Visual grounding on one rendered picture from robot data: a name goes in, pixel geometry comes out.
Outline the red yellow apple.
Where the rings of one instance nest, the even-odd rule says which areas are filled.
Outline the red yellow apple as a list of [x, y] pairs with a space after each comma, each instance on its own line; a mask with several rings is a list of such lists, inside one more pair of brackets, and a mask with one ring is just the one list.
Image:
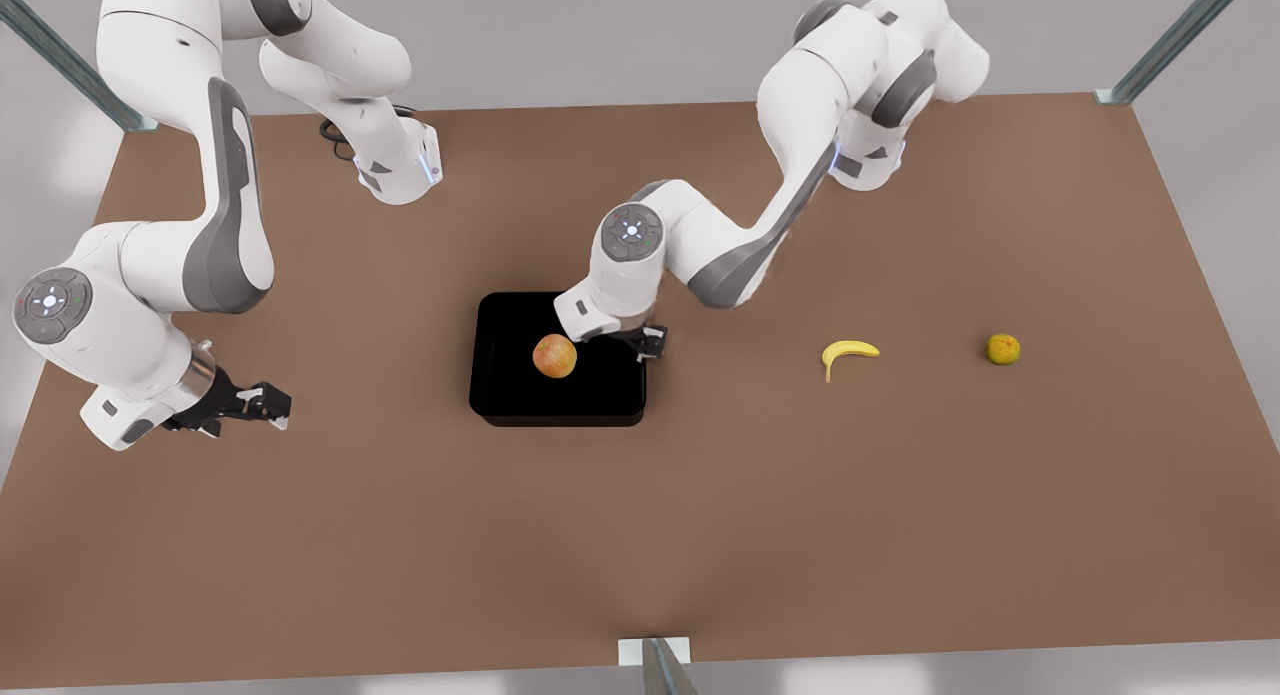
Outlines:
[[532, 363], [539, 372], [549, 379], [564, 379], [573, 372], [577, 363], [576, 346], [572, 340], [553, 332], [535, 346]]

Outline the black square tray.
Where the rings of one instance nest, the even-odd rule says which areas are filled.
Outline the black square tray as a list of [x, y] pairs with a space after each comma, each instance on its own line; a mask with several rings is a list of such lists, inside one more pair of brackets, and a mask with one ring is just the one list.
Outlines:
[[646, 366], [625, 340], [576, 346], [563, 379], [538, 371], [544, 337], [562, 334], [557, 291], [494, 291], [480, 300], [468, 403], [497, 427], [627, 427], [644, 416]]

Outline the yellow banana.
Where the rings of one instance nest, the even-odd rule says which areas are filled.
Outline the yellow banana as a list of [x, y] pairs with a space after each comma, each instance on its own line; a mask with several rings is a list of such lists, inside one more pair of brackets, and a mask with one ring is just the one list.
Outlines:
[[824, 381], [831, 381], [833, 363], [844, 356], [877, 358], [881, 356], [881, 349], [867, 343], [867, 340], [833, 340], [820, 353], [820, 362], [824, 366]]

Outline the silver frame post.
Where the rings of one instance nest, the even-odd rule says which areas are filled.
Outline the silver frame post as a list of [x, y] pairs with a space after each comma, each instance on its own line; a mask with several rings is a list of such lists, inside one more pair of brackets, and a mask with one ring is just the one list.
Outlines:
[[93, 67], [76, 52], [42, 17], [23, 0], [0, 0], [0, 22], [9, 26], [33, 52], [58, 70], [78, 93], [109, 116], [124, 133], [157, 131], [159, 122], [143, 116], [119, 99]]
[[644, 637], [617, 641], [618, 666], [640, 666], [644, 695], [699, 695], [686, 671], [689, 637]]
[[1235, 0], [1194, 0], [1111, 88], [1093, 90], [1102, 106], [1129, 106]]

